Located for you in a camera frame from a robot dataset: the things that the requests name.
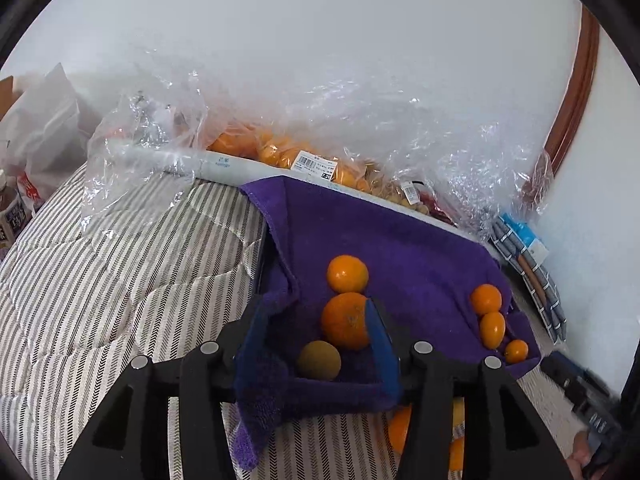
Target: tangerine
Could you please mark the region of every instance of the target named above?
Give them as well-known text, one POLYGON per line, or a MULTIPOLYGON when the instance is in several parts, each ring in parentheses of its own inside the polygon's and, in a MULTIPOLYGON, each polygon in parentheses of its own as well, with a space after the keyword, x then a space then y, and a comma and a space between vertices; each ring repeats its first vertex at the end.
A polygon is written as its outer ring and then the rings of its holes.
POLYGON ((273 139, 273 130, 270 130, 268 128, 263 128, 263 127, 258 127, 255 129, 255 135, 258 138, 260 145, 264 147, 267 145, 267 143, 271 139, 273 139))
POLYGON ((449 446, 449 470, 460 471, 465 463, 465 437, 461 436, 449 446))
POLYGON ((255 160, 258 157, 258 141, 251 130, 230 126, 207 146, 207 150, 255 160))
POLYGON ((289 143, 290 140, 287 137, 273 137, 260 150, 258 160, 269 166, 277 166, 282 153, 285 151, 285 146, 289 143))
POLYGON ((457 428, 465 421, 465 399, 455 397, 453 399, 453 427, 457 428))
POLYGON ((508 364, 521 363, 529 355, 529 345, 522 339, 514 339, 504 349, 504 359, 508 364))
POLYGON ((389 422, 386 431, 389 435, 389 443, 396 453, 402 454, 406 434, 409 431, 411 420, 411 406, 402 406, 389 422))
POLYGON ((331 298, 322 310, 320 325, 329 343, 346 350, 362 350, 369 344, 365 323, 365 298, 345 292, 331 298))
POLYGON ((310 152, 311 148, 307 144, 302 144, 300 146, 294 146, 293 148, 284 150, 280 155, 280 160, 278 161, 277 166, 279 168, 282 168, 283 170, 290 170, 293 166, 293 162, 296 160, 296 157, 300 153, 300 150, 310 152))
POLYGON ((362 292, 369 283, 369 270, 359 258, 342 254, 329 262, 326 280, 338 294, 362 292))
POLYGON ((335 167, 333 180, 336 184, 356 189, 357 179, 343 162, 338 162, 338 165, 335 167))
POLYGON ((369 185, 369 183, 364 180, 363 178, 359 178, 356 182, 356 189, 358 191, 361 191, 363 193, 371 193, 371 186, 369 185))
POLYGON ((500 346, 506 323, 504 316, 500 312, 489 312, 484 314, 480 320, 480 339, 485 348, 495 350, 500 346))
POLYGON ((502 294, 497 287, 490 283, 478 286, 472 293, 471 306, 478 316, 484 316, 489 312, 498 312, 502 306, 502 294))

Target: striped mattress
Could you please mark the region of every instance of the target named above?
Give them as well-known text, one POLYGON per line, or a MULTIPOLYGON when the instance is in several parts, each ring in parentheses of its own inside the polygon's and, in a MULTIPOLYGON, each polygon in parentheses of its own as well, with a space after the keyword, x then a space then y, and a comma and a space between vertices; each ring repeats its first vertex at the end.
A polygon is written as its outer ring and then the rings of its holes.
MULTIPOLYGON (((112 221, 111 237, 79 230, 84 168, 34 217, 0 266, 0 431, 34 480, 52 480, 122 369, 159 362, 215 338, 246 305, 263 232, 236 189, 196 181, 155 224, 112 221)), ((169 462, 182 477, 177 399, 169 462)), ((229 438, 235 406, 223 405, 229 438)), ((398 456, 388 414, 286 424, 243 479, 385 479, 398 456)))

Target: screw head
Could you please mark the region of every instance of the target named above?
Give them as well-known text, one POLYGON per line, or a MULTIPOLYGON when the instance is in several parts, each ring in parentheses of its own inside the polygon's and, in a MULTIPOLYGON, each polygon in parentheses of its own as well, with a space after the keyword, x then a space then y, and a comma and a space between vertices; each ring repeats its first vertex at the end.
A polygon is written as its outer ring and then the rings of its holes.
POLYGON ((135 368, 136 370, 140 370, 140 368, 144 368, 148 365, 149 359, 144 355, 137 355, 131 360, 131 368, 135 368))
POLYGON ((492 370, 497 370, 502 366, 502 361, 498 359, 495 355, 489 355, 484 358, 484 364, 492 370))
POLYGON ((220 346, 215 341, 207 341, 200 345, 200 351, 206 355, 215 354, 219 349, 220 346))
POLYGON ((418 341, 414 344, 414 350, 418 352, 418 354, 430 354, 433 352, 433 346, 426 341, 418 341))

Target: white tube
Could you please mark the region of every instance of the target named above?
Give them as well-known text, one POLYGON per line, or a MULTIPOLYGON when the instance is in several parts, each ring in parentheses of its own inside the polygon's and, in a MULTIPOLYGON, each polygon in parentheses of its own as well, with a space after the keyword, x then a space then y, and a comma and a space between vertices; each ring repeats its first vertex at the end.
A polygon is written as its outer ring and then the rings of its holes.
MULTIPOLYGON (((247 158, 239 158, 237 156, 224 155, 223 153, 207 152, 205 150, 194 150, 191 148, 172 148, 170 150, 153 150, 143 146, 131 146, 126 143, 115 145, 113 139, 110 140, 109 151, 118 152, 118 158, 134 164, 137 160, 145 159, 145 163, 151 163, 159 170, 175 171, 180 168, 184 172, 193 173, 197 178, 209 180, 210 182, 218 182, 228 186, 244 186, 249 182, 269 178, 272 176, 283 175, 297 180, 303 180, 316 186, 327 187, 334 191, 354 196, 367 202, 372 202, 387 209, 393 209, 404 215, 412 216, 422 222, 431 224, 440 229, 453 233, 467 240, 479 243, 471 234, 465 233, 460 229, 445 224, 441 220, 418 213, 412 209, 408 209, 399 204, 394 204, 383 198, 373 196, 349 187, 340 186, 335 182, 328 182, 322 178, 298 173, 297 171, 281 170, 267 164, 249 160, 247 158)), ((482 245, 489 251, 489 254, 495 259, 500 260, 500 256, 495 248, 484 242, 482 245)))

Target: human hand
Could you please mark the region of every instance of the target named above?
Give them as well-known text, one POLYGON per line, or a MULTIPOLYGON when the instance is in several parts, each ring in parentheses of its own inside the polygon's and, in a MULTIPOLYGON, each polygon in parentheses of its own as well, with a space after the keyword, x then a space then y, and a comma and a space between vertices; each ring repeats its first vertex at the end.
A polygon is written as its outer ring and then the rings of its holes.
MULTIPOLYGON (((566 459, 574 480, 582 480, 582 468, 591 461, 591 449, 587 440, 587 432, 579 431, 574 438, 574 452, 566 459)), ((600 480, 606 468, 596 471, 590 480, 600 480)))

